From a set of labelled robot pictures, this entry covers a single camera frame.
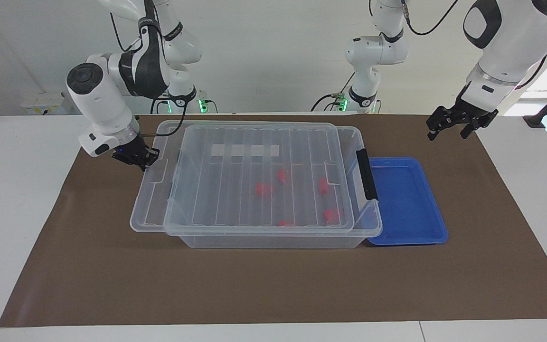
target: clear plastic lid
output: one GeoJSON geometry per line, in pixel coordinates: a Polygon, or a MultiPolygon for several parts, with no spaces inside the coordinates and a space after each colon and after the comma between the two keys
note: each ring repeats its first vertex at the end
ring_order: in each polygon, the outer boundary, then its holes
{"type": "Polygon", "coordinates": [[[224,123],[185,130],[167,234],[312,235],[353,226],[334,125],[224,123]]]}

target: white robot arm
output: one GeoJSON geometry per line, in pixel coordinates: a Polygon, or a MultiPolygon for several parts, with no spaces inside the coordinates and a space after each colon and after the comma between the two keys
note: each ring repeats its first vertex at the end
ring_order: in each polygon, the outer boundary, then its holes
{"type": "Polygon", "coordinates": [[[347,110],[369,113],[381,81],[377,65],[402,63],[408,57],[408,43],[403,39],[404,15],[401,0],[373,2],[373,24],[381,32],[376,37],[354,39],[345,53],[354,67],[354,84],[344,89],[347,110]]]}
{"type": "Polygon", "coordinates": [[[482,49],[454,106],[439,106],[428,120],[428,138],[465,124],[462,137],[488,126],[497,106],[547,54],[547,0],[477,0],[464,20],[467,39],[482,49]]]}
{"type": "Polygon", "coordinates": [[[159,151],[146,146],[122,95],[173,100],[174,113],[199,111],[198,90],[184,64],[199,61],[201,48],[169,0],[99,1],[116,16],[137,22],[141,44],[123,54],[90,56],[69,72],[69,93],[92,123],[80,143],[93,157],[115,149],[114,158],[144,171],[159,151]]]}

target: blue tray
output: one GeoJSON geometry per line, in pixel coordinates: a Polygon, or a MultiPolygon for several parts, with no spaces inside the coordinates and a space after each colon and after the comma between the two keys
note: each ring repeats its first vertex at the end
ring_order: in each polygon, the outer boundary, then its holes
{"type": "Polygon", "coordinates": [[[384,230],[377,246],[431,245],[449,238],[447,227],[415,158],[370,158],[384,230]]]}

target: brown mat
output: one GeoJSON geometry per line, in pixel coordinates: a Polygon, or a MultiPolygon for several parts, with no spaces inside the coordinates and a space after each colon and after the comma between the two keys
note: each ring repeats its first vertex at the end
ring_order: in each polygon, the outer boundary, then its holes
{"type": "MultiPolygon", "coordinates": [[[[144,116],[143,131],[163,119],[144,116]]],[[[80,152],[0,327],[547,318],[547,256],[477,136],[449,130],[429,142],[425,117],[410,115],[216,119],[353,125],[371,156],[414,156],[449,241],[189,249],[130,229],[137,167],[80,152]]]]}

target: white label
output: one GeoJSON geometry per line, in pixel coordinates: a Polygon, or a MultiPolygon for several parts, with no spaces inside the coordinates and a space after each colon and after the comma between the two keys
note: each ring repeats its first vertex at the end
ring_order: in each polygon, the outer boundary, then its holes
{"type": "MultiPolygon", "coordinates": [[[[232,145],[232,156],[241,157],[244,155],[245,146],[244,145],[232,145]]],[[[225,145],[222,143],[215,143],[212,145],[212,150],[210,152],[211,156],[223,156],[225,154],[225,145]]],[[[264,145],[251,145],[250,146],[250,155],[253,157],[262,157],[265,154],[264,145]]],[[[272,157],[280,156],[280,145],[271,145],[269,149],[269,154],[272,157]]]]}
{"type": "Polygon", "coordinates": [[[356,201],[358,202],[358,211],[362,210],[367,205],[367,197],[364,194],[364,187],[362,186],[362,176],[360,175],[360,167],[358,164],[354,166],[352,171],[352,178],[354,180],[354,188],[356,189],[356,201]]]}

